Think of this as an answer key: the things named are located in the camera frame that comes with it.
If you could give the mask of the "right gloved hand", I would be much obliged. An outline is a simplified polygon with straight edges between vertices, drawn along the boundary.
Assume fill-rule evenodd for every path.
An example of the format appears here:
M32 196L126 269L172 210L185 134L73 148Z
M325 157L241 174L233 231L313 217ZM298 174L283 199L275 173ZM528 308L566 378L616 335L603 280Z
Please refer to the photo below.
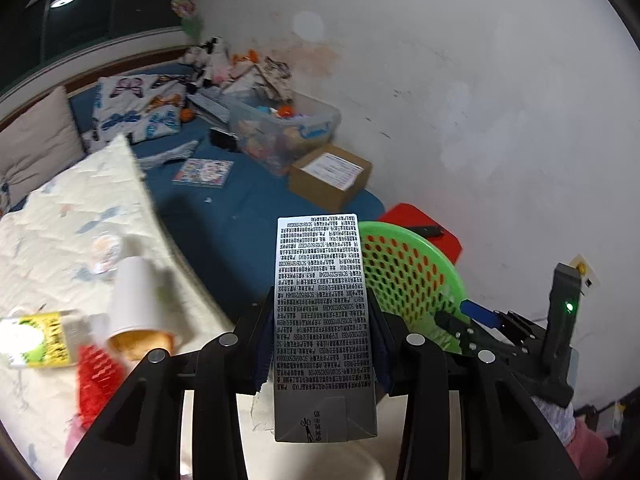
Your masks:
M538 396L532 396L532 401L544 415L562 445L569 445L574 438L576 428L573 403L570 402L566 408L561 408L559 405L538 398Z

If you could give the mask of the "right pink sleeve forearm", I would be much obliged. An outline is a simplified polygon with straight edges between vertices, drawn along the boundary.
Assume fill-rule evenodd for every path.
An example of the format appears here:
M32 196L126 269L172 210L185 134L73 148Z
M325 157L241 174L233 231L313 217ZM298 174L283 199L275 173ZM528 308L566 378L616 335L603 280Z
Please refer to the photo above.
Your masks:
M572 440L565 447L583 479L597 479L608 466L608 442L577 419Z

